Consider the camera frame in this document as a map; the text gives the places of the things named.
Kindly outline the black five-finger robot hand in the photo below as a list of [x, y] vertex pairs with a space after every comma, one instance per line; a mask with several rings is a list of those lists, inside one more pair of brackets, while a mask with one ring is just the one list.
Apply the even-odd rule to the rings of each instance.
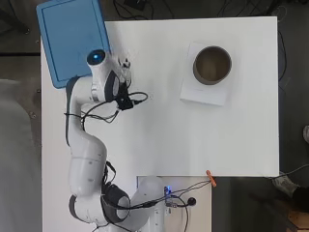
[[127, 87], [131, 84], [130, 62], [127, 58], [121, 60], [118, 56], [113, 56], [114, 71], [119, 77], [121, 83], [125, 83]]

